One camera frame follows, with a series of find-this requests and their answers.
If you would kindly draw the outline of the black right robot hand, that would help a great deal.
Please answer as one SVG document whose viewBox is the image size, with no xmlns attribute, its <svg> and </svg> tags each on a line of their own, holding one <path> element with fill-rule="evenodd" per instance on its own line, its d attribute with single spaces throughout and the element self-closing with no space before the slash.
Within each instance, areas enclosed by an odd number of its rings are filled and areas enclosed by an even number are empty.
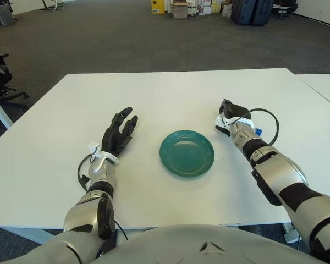
<svg viewBox="0 0 330 264">
<path fill-rule="evenodd" d="M 245 107 L 233 104 L 230 100 L 224 99 L 218 111 L 219 114 L 227 119 L 243 117 L 246 119 L 251 119 L 251 114 L 249 110 Z"/>
</svg>

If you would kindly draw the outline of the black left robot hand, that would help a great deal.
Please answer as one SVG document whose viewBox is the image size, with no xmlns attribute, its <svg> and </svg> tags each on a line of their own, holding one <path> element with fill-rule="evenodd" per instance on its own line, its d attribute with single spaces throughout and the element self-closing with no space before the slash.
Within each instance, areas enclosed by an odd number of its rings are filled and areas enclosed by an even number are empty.
<svg viewBox="0 0 330 264">
<path fill-rule="evenodd" d="M 127 116 L 132 112 L 132 107 L 127 107 L 116 113 L 111 121 L 110 126 L 105 131 L 102 143 L 101 150 L 108 152 L 116 157 L 118 157 L 123 150 L 126 148 L 127 144 L 132 139 L 132 133 L 138 122 L 138 116 L 133 116 L 128 120 L 122 131 L 120 131 L 120 126 L 123 124 Z"/>
</svg>

